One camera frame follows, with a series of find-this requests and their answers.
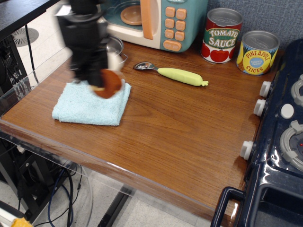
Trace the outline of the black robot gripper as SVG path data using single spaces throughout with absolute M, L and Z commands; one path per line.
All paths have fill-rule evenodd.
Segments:
M 88 81 L 93 91 L 105 91 L 103 70 L 108 67 L 107 23 L 99 23 L 102 13 L 57 15 L 65 45 L 72 51 L 71 71 L 73 81 Z

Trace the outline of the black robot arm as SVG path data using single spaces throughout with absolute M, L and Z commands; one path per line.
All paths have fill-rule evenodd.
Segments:
M 71 51 L 70 69 L 77 80 L 86 80 L 97 88 L 105 87 L 101 70 L 108 68 L 107 23 L 97 5 L 101 0 L 70 0 L 57 11 L 56 17 L 63 41 Z

